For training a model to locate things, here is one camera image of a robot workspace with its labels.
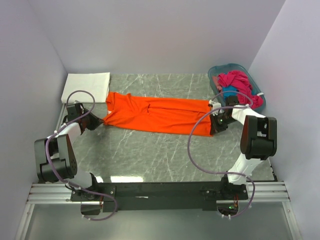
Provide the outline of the orange t-shirt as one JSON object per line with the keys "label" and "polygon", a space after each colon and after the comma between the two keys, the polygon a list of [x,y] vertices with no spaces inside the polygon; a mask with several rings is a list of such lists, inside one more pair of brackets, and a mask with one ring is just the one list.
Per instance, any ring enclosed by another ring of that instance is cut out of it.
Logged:
{"label": "orange t-shirt", "polygon": [[106,99],[106,126],[143,132],[189,135],[197,121],[211,110],[206,100],[133,96],[110,92]]}

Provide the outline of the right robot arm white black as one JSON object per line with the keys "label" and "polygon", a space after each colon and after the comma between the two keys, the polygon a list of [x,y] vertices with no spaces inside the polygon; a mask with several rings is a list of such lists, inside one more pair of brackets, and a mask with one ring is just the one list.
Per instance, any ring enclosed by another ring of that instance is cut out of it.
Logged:
{"label": "right robot arm white black", "polygon": [[213,112],[209,115],[212,135],[225,131],[229,124],[242,124],[240,155],[232,168],[221,179],[219,193],[222,198],[230,200],[245,190],[245,184],[254,169],[263,161],[276,154],[277,120],[255,112],[248,106],[240,105],[236,96],[230,96],[221,104],[209,101]]}

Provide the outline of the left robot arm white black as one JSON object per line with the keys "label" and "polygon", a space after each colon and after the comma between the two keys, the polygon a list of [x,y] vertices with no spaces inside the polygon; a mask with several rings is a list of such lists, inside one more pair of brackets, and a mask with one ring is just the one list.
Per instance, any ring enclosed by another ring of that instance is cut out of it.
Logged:
{"label": "left robot arm white black", "polygon": [[85,130],[93,131],[103,121],[80,102],[66,106],[67,115],[53,136],[34,142],[34,154],[38,182],[61,182],[73,194],[88,201],[100,198],[96,177],[78,169],[73,142]]}

